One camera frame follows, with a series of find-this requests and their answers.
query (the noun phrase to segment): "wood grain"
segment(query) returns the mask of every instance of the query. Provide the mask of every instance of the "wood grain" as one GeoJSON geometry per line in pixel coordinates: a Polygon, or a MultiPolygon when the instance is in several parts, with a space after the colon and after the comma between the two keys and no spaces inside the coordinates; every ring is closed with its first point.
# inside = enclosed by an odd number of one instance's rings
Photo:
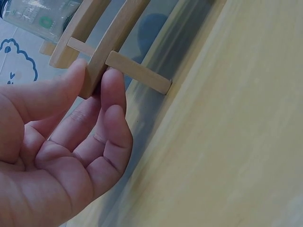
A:
{"type": "Polygon", "coordinates": [[[164,78],[116,51],[112,51],[109,54],[105,64],[129,75],[131,78],[149,86],[163,95],[168,93],[172,83],[171,80],[164,78]]]}
{"type": "Polygon", "coordinates": [[[101,75],[106,71],[105,61],[111,51],[119,51],[150,0],[126,0],[105,32],[87,67],[87,75],[80,96],[92,95],[101,75]]]}
{"type": "Polygon", "coordinates": [[[49,64],[55,68],[68,68],[77,59],[79,51],[67,46],[71,37],[86,42],[91,31],[111,0],[84,0],[60,38],[49,64]]]}
{"type": "Polygon", "coordinates": [[[227,0],[161,104],[114,226],[302,224],[302,20],[301,1],[227,0]]]}

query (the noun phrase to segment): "wooden slat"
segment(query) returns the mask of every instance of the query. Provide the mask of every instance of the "wooden slat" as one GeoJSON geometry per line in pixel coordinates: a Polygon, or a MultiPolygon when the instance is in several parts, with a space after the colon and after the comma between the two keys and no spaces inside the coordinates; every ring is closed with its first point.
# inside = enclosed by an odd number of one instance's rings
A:
{"type": "Polygon", "coordinates": [[[123,72],[124,74],[127,74],[131,78],[149,86],[150,88],[164,95],[167,94],[171,86],[170,80],[126,58],[116,51],[112,51],[109,54],[105,64],[123,72]]]}
{"type": "Polygon", "coordinates": [[[87,56],[92,56],[95,52],[94,48],[73,37],[70,38],[67,45],[72,49],[75,49],[83,54],[86,54],[87,56]]]}
{"type": "Polygon", "coordinates": [[[119,51],[150,0],[126,0],[109,26],[88,64],[87,75],[80,96],[92,95],[107,66],[105,61],[111,51],[119,51]]]}
{"type": "Polygon", "coordinates": [[[55,68],[68,68],[78,57],[79,51],[67,46],[71,37],[86,42],[88,36],[111,0],[84,0],[68,24],[55,48],[49,64],[55,68]]]}
{"type": "Polygon", "coordinates": [[[55,48],[56,48],[55,44],[50,43],[48,41],[43,41],[39,52],[41,54],[51,56],[53,54],[53,51],[55,50],[55,48]]]}

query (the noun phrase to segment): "light wooden board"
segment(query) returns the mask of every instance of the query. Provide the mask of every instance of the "light wooden board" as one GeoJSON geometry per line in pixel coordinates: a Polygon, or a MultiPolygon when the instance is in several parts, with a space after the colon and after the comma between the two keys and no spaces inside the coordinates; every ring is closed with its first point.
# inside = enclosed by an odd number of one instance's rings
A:
{"type": "MultiPolygon", "coordinates": [[[[302,21],[303,1],[227,0],[101,226],[302,225],[302,21]]],[[[150,101],[133,97],[130,122],[150,101]]]]}

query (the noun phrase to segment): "green logo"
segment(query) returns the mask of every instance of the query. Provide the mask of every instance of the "green logo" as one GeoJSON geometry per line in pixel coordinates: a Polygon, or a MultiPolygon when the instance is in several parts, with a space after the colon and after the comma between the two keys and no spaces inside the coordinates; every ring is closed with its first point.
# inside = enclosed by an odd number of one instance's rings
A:
{"type": "Polygon", "coordinates": [[[44,28],[50,29],[53,25],[53,20],[46,16],[41,17],[39,20],[39,25],[44,28]]]}

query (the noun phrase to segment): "transparent plastic container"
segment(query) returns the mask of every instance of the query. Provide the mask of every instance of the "transparent plastic container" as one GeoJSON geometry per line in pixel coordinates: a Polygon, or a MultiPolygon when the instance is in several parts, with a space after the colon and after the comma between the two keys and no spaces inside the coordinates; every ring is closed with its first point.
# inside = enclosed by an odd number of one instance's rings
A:
{"type": "Polygon", "coordinates": [[[0,0],[0,17],[56,44],[82,2],[83,0],[0,0]]]}

